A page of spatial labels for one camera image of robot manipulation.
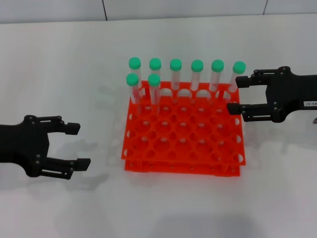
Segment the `clear test tube green cap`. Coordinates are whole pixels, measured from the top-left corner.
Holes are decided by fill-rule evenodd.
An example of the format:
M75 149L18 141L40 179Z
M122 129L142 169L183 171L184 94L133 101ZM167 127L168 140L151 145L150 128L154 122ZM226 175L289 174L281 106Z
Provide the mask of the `clear test tube green cap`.
M182 68L182 61L180 59L172 59L170 62L171 69L171 90L173 92L173 103L177 102L177 92L180 85L180 71Z
M203 71L204 63L199 60L193 60L191 64L192 76L191 76L191 91L194 93L198 90L201 78L201 72Z
M158 74L160 76L161 60L158 58L152 58L149 62L151 74Z
M139 116L141 113L141 94L139 88L139 77L135 73L126 76L126 83L129 86L130 106L133 112Z
M160 102L160 76L158 74L150 74L148 77L148 84L150 88L150 99L153 111L159 113Z
M231 94L237 91L236 77L241 76L246 70L246 64L243 61L236 61L232 68L232 75L230 79L230 85L226 93L226 101L231 100Z
M129 59L129 68L131 70L131 73L138 75L139 94L140 94L140 98L142 98L143 93L142 93L142 78L141 78L141 60L138 57L130 58Z
M211 64L211 81L210 81L210 91L214 92L214 97L212 102L218 97L218 86L221 77L221 73L224 70L224 62L220 59L216 59Z

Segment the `orange test tube rack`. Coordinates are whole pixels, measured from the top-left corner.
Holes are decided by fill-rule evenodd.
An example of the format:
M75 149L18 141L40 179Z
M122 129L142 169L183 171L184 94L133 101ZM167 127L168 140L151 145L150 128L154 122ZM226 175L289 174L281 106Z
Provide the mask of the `orange test tube rack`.
M125 170L238 177L245 165L242 120L228 113L228 84L198 91L181 82L169 95L161 83L160 104L153 106L147 81L140 104L129 104L121 157Z

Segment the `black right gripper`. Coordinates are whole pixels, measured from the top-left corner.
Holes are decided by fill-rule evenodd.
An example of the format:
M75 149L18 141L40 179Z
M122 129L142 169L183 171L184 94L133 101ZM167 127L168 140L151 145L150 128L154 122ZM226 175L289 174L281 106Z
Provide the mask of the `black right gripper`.
M237 87L267 85L266 104L228 103L230 115L242 115L244 122L283 122L295 111L317 111L317 74L296 75L290 67L256 69L236 77Z

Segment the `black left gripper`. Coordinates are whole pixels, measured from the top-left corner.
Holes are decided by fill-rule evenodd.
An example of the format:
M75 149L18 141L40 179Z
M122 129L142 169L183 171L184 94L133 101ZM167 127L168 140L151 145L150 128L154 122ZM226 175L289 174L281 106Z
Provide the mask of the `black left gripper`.
M42 161L48 153L48 133L77 135L79 130L79 123L65 123L61 116L26 115L19 124L0 124L0 163L19 165L32 178L44 176L69 180L74 172L86 171L91 159L47 158L43 164Z

